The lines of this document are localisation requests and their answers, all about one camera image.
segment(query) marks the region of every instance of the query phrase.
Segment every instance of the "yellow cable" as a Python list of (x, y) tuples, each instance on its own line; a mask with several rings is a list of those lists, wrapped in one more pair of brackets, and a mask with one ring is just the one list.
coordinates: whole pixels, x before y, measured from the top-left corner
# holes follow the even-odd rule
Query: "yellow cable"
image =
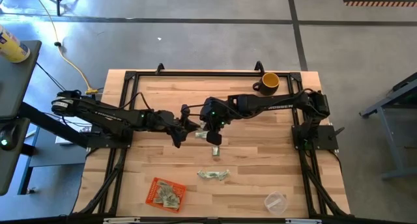
[[(42, 5), (42, 7), (45, 9), (46, 13), (48, 14), (48, 17), (50, 18), (50, 21), (51, 21), (52, 26), (53, 26), (53, 31), (55, 32), (55, 37), (56, 37), (57, 42), (58, 42), (59, 39), (58, 39), (57, 29), (55, 28), (55, 24), (53, 23), (52, 17), (50, 15), (50, 13), (48, 12), (48, 10), (46, 10), (46, 7), (42, 3), (42, 1), (41, 0), (38, 0), (38, 1)], [(61, 49), (60, 49), (59, 46), (57, 46), (57, 48), (58, 48), (59, 54), (64, 59), (64, 61), (66, 61), (68, 64), (70, 64), (72, 67), (74, 67), (79, 72), (79, 74), (81, 74), (81, 77), (83, 77), (83, 79), (85, 81), (85, 84), (87, 85), (87, 91), (85, 91), (85, 93), (86, 94), (96, 94), (96, 93), (98, 93), (98, 89), (91, 88), (90, 83), (87, 80), (87, 78), (85, 77), (84, 73), (76, 65), (74, 65), (71, 61), (69, 61), (67, 58), (65, 58), (65, 56), (63, 55), (63, 53), (62, 53), (62, 51), (61, 51)]]

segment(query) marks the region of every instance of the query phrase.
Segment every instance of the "power cord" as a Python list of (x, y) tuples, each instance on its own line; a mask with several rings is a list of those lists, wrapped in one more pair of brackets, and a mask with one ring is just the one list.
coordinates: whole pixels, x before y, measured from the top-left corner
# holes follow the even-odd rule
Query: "power cord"
[(49, 74), (39, 63), (36, 62), (36, 65), (45, 72), (45, 74), (55, 83), (55, 85), (60, 88), (61, 91), (65, 91), (65, 87), (61, 85), (51, 74)]
[(84, 73), (76, 65), (74, 65), (71, 61), (69, 61), (67, 58), (65, 58), (65, 56), (63, 55), (63, 53), (61, 51), (62, 44), (59, 42), (58, 34), (57, 34), (57, 29), (55, 28), (55, 24), (53, 23), (52, 17), (50, 15), (50, 13), (48, 12), (48, 10), (46, 10), (46, 7), (42, 3), (42, 1), (41, 0), (38, 0), (38, 1), (42, 5), (42, 7), (45, 9), (45, 12), (48, 14), (48, 17), (50, 18), (50, 21), (52, 23), (53, 31), (55, 32), (55, 38), (57, 39), (57, 41), (54, 43), (54, 45), (57, 46), (59, 55), (64, 59), (64, 61), (66, 61), (69, 65), (71, 65), (73, 68), (75, 68), (79, 72), (79, 74), (81, 74), (81, 77), (84, 79), (84, 82), (87, 85), (87, 90), (85, 91), (85, 93), (86, 94), (97, 94), (98, 93), (98, 89), (92, 88), (90, 86), (89, 81), (85, 77)]

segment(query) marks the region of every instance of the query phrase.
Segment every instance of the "wood grain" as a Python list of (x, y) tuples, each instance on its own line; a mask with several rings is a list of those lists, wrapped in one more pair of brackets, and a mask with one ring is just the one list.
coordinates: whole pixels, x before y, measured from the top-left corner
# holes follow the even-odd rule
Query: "wood grain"
[[(103, 102), (119, 104), (124, 73), (125, 70), (109, 71)], [(182, 104), (202, 104), (209, 96), (226, 99), (231, 94), (255, 94), (252, 84), (258, 79), (141, 77), (139, 90), (152, 108), (172, 111), (179, 117)], [(321, 89), (317, 72), (302, 72), (302, 80), (304, 88)], [(276, 94), (287, 94), (287, 85), (282, 79)], [(140, 98), (135, 108), (145, 108)], [(198, 112), (198, 107), (192, 109), (192, 113)], [(197, 117), (191, 119), (199, 122)], [(181, 148), (175, 148), (170, 136), (164, 133), (136, 132), (126, 157), (117, 215), (275, 217), (268, 212), (263, 201), (269, 193), (279, 191), (289, 204), (282, 217), (306, 217), (300, 162), (291, 138), (292, 124), (291, 110), (267, 111), (253, 119), (235, 120), (222, 130), (223, 144), (218, 158), (211, 156), (210, 144), (196, 139), (192, 133)], [(108, 154), (109, 150), (100, 149), (87, 158), (74, 211), (81, 210), (102, 184)], [(317, 158), (324, 187), (341, 209), (349, 212), (338, 161), (328, 152), (317, 152)], [(200, 169), (229, 169), (231, 173), (223, 181), (203, 180), (196, 175)], [(152, 179), (156, 176), (187, 186), (179, 214), (145, 204)], [(315, 188), (312, 191), (318, 209)], [(108, 195), (107, 208), (111, 197), (112, 191)]]

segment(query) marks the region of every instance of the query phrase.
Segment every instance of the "cup handle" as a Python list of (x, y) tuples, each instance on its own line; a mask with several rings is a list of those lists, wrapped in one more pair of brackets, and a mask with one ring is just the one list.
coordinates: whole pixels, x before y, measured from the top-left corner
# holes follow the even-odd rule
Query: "cup handle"
[(253, 84), (252, 88), (253, 88), (254, 91), (259, 91), (259, 86), (260, 86), (260, 83), (257, 82), (257, 83)]

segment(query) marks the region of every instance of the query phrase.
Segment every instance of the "clear plastic cup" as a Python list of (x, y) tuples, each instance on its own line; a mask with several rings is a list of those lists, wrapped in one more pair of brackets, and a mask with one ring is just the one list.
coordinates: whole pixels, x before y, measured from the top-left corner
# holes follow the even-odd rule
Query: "clear plastic cup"
[(287, 199), (278, 191), (269, 194), (264, 203), (271, 214), (281, 215), (287, 209)]

